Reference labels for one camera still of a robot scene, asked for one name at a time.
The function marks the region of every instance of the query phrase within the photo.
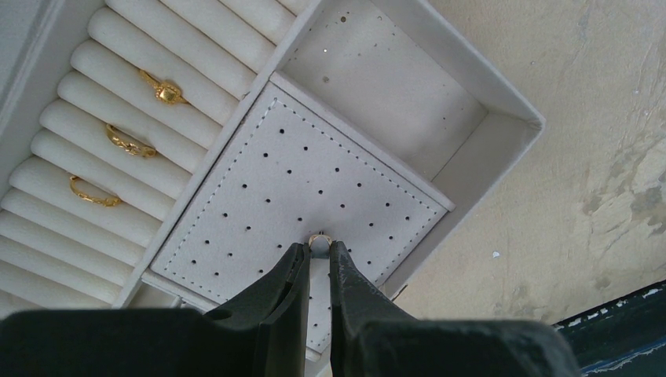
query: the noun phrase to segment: dashed stitch line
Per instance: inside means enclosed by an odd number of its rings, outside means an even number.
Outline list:
[[[319,127],[317,127],[316,125],[314,125],[313,123],[309,122],[309,121],[308,121],[305,117],[303,117],[302,115],[299,115],[299,114],[298,114],[293,108],[288,107],[284,102],[278,101],[277,98],[274,98],[274,99],[273,99],[273,102],[268,106],[268,108],[266,109],[266,112],[265,112],[264,115],[262,116],[262,118],[261,118],[261,120],[259,121],[259,123],[257,124],[257,126],[254,128],[254,130],[253,130],[252,133],[250,134],[249,138],[245,141],[243,147],[242,147],[242,148],[240,149],[240,151],[238,152],[236,158],[233,159],[232,163],[231,163],[231,164],[229,165],[229,167],[227,168],[227,171],[226,171],[225,174],[222,176],[222,179],[221,179],[221,180],[218,182],[218,184],[216,185],[215,190],[214,190],[214,191],[210,194],[210,196],[208,197],[208,200],[206,201],[206,204],[203,205],[202,210],[196,215],[196,219],[195,219],[195,221],[192,223],[192,226],[190,226],[190,228],[188,229],[187,233],[185,234],[185,236],[183,237],[183,239],[181,240],[181,242],[180,242],[180,243],[178,244],[178,246],[176,247],[176,250],[174,251],[173,255],[171,256],[171,258],[169,259],[169,261],[166,263],[166,267],[164,268],[164,271],[169,271],[170,264],[173,262],[173,260],[174,260],[174,258],[176,257],[177,253],[178,253],[178,252],[180,251],[180,249],[182,248],[182,245],[185,243],[185,241],[187,241],[189,235],[192,233],[192,229],[196,227],[196,224],[199,222],[199,219],[200,219],[200,217],[201,217],[201,214],[202,214],[203,212],[206,211],[206,208],[208,207],[208,205],[209,205],[210,202],[212,201],[213,197],[217,195],[219,189],[221,188],[222,182],[226,179],[227,175],[229,174],[229,172],[232,171],[233,166],[236,164],[236,162],[237,162],[237,160],[238,160],[238,156],[241,155],[241,154],[243,153],[243,150],[244,150],[245,147],[247,147],[247,145],[248,145],[248,141],[249,141],[251,138],[253,138],[253,137],[254,137],[254,133],[256,133],[257,130],[259,130],[259,128],[261,128],[261,125],[264,123],[264,120],[266,119],[266,116],[269,114],[269,112],[270,112],[271,110],[273,110],[273,109],[275,108],[275,105],[276,105],[276,104],[282,104],[282,105],[284,106],[284,108],[286,108],[286,109],[288,109],[288,110],[291,110],[291,112],[292,112],[293,115],[295,115],[296,117],[300,118],[303,122],[309,124],[313,129],[320,131],[320,132],[321,132],[321,135],[323,135],[323,136],[329,138],[329,141],[331,141],[331,142],[337,144],[340,148],[345,149],[345,150],[347,151],[347,153],[349,153],[350,155],[354,156],[357,160],[359,160],[360,162],[362,162],[365,166],[367,166],[367,167],[369,167],[369,168],[372,168],[372,170],[373,170],[374,172],[376,172],[377,174],[380,174],[381,177],[383,177],[384,179],[386,179],[389,183],[395,185],[398,189],[402,189],[398,183],[396,183],[396,182],[394,182],[392,179],[388,178],[384,173],[381,173],[381,172],[377,171],[377,169],[376,169],[375,167],[373,167],[370,163],[368,163],[367,161],[365,161],[364,159],[362,159],[361,157],[359,157],[358,155],[356,155],[355,153],[353,153],[350,149],[345,148],[345,147],[342,145],[342,143],[337,142],[337,141],[336,141],[331,135],[327,134],[325,131],[323,131],[322,129],[320,129]],[[404,191],[405,194],[411,196],[413,200],[417,200],[417,201],[419,201],[419,204],[420,204],[421,206],[425,207],[427,210],[429,210],[429,211],[432,212],[433,214],[435,214],[435,215],[437,214],[437,212],[436,212],[435,210],[431,209],[430,206],[427,206],[426,204],[424,204],[422,200],[418,200],[418,199],[416,199],[416,196],[415,196],[415,195],[412,195],[408,190],[403,190],[403,191]],[[426,224],[428,224],[430,221],[432,221],[431,218],[428,219],[428,221],[426,222]],[[180,276],[180,275],[178,275],[176,272],[172,272],[172,274],[175,275],[175,276],[179,276],[179,277],[182,278],[183,280],[186,279],[185,276]],[[213,293],[213,294],[217,295],[218,297],[220,297],[220,295],[219,295],[217,292],[211,292],[211,293]]]

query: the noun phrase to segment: ring holder roll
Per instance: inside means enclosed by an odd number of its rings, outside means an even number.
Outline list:
[[[136,67],[95,41],[76,48],[71,66],[205,149],[220,134],[221,125],[193,106],[166,106],[156,101],[154,89],[141,79]]]
[[[310,4],[309,0],[279,0],[280,4],[284,5],[285,8],[289,9],[290,12],[296,16],[301,14],[302,11],[306,10]]]
[[[109,8],[102,8],[93,14],[88,23],[88,33],[131,64],[154,75],[157,81],[175,83],[193,107],[221,125],[226,123],[238,105],[238,100],[231,94]]]
[[[48,309],[107,309],[108,303],[0,261],[2,290]]]
[[[259,73],[273,55],[275,45],[218,0],[161,2],[255,73]]]
[[[161,224],[159,220],[126,203],[105,208],[83,201],[71,192],[69,177],[70,174],[59,167],[39,157],[31,157],[12,172],[9,183],[21,191],[142,247],[148,246]],[[85,182],[79,184],[90,195],[108,196],[92,185],[85,185]]]
[[[157,0],[107,0],[107,5],[237,100],[257,75]]]
[[[108,230],[14,188],[7,192],[0,204],[4,210],[131,266],[141,260],[145,251]]]
[[[37,309],[41,309],[41,307],[10,293],[0,291],[0,318],[8,317],[16,312]]]
[[[21,243],[110,283],[122,286],[132,268],[7,211],[0,212],[0,236]]]
[[[37,156],[84,181],[105,191],[114,192],[123,202],[160,221],[164,221],[175,204],[175,200],[170,197],[115,169],[49,130],[41,130],[35,135],[31,150]]]
[[[107,139],[104,122],[65,101],[55,101],[44,109],[40,122],[45,128],[172,199],[180,196],[191,177],[164,156],[142,159],[113,145]]]
[[[102,302],[111,304],[120,293],[118,285],[2,236],[0,250],[0,260],[3,262],[44,276]]]
[[[276,0],[220,0],[271,42],[278,44],[296,17]]]
[[[58,95],[121,132],[152,146],[159,154],[190,173],[196,170],[206,155],[205,148],[137,110],[78,72],[71,72],[60,81]]]

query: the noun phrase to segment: white speck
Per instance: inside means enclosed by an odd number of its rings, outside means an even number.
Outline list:
[[[654,295],[654,294],[657,293],[658,291],[661,291],[661,289],[656,289],[656,288],[654,288],[654,289],[650,289],[647,293],[645,293],[645,294],[643,295],[643,298],[646,298],[647,296]]]
[[[576,318],[576,320],[573,320],[573,321],[569,322],[569,324],[567,326],[572,328],[574,326],[579,325],[580,322],[582,322],[582,320],[580,318]]]

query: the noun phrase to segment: beige tabletop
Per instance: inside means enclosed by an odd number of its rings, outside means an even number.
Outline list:
[[[666,279],[666,2],[431,2],[547,130],[396,303],[552,324]]]

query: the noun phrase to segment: jewelry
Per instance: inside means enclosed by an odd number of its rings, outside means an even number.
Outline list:
[[[315,234],[310,237],[310,241],[308,241],[308,246],[312,247],[314,240],[316,240],[319,237],[323,237],[326,240],[326,242],[328,242],[328,246],[331,246],[333,244],[333,240],[331,239],[331,237],[325,234]]]
[[[122,148],[125,152],[130,153],[132,156],[141,156],[141,157],[154,157],[157,154],[157,151],[153,147],[144,146],[141,147],[129,141],[124,141],[116,133],[117,129],[106,123],[106,137],[113,145]]]
[[[155,89],[155,98],[159,101],[164,102],[165,104],[187,104],[187,100],[183,98],[180,88],[174,84],[170,84],[166,81],[159,82],[150,76],[143,69],[139,70],[139,75],[143,80],[145,80],[153,89]]]
[[[117,196],[112,196],[112,197],[104,198],[104,199],[96,198],[94,196],[90,196],[90,195],[84,193],[83,191],[79,190],[78,188],[76,188],[76,182],[77,181],[81,181],[81,178],[79,178],[75,175],[72,175],[69,178],[69,188],[71,189],[71,191],[74,194],[76,194],[79,198],[85,200],[86,202],[99,204],[99,205],[104,206],[104,207],[115,207],[115,206],[117,206],[117,205],[119,205],[120,203],[123,202]]]

